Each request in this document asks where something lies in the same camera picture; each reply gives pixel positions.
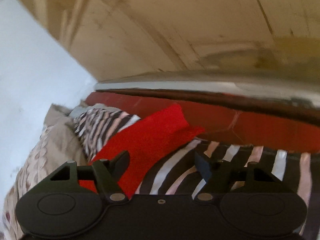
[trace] patterned pillow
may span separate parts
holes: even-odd
[[[79,137],[88,162],[117,132],[140,120],[137,115],[125,111],[109,112],[94,108],[74,119],[75,134]]]
[[[44,120],[44,129],[37,145],[30,152],[24,166],[17,174],[15,184],[4,200],[4,238],[16,240],[23,232],[15,217],[17,201],[68,160],[87,165],[81,144],[73,132],[72,119],[52,105]]]

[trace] bolt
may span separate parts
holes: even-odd
[[[257,165],[257,162],[248,162],[248,165]]]
[[[201,201],[211,201],[213,200],[213,196],[209,193],[200,193],[197,198]]]
[[[122,201],[125,199],[125,195],[122,194],[122,193],[113,193],[111,196],[110,196],[110,199],[112,201]]]
[[[165,200],[164,199],[159,199],[158,200],[158,204],[165,204]]]

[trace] circular cap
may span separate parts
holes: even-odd
[[[210,201],[213,199],[213,196],[209,193],[200,193],[197,198],[201,201]]]
[[[273,195],[254,195],[248,199],[249,209],[262,216],[274,216],[281,213],[284,208],[284,202],[281,198]]]
[[[28,193],[17,203],[16,217],[22,230],[40,238],[71,237],[99,219],[103,210],[99,195],[83,193]]]
[[[165,200],[164,199],[159,199],[158,200],[158,204],[165,204]]]
[[[112,201],[122,201],[125,199],[125,195],[122,194],[122,193],[113,193],[111,196],[110,196],[110,199]]]
[[[76,205],[73,197],[66,194],[52,194],[43,197],[38,208],[47,215],[62,215],[71,211]]]
[[[304,201],[293,192],[228,193],[221,200],[220,210],[235,228],[263,237],[290,234],[307,215]]]
[[[257,163],[257,162],[248,162],[248,164],[250,164],[250,165],[257,165],[258,163]]]

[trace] black and white stripes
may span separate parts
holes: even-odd
[[[224,159],[238,167],[257,161],[282,180],[309,207],[306,222],[300,232],[305,239],[317,239],[320,227],[320,155],[288,154],[284,150],[266,147],[225,145],[194,139],[187,145],[156,163],[146,174],[137,194],[187,194],[193,197],[205,185],[194,166],[195,151],[212,160]]]
[[[108,112],[102,108],[90,109],[74,119],[75,134],[79,137],[88,162],[117,132],[140,120],[125,111]]]

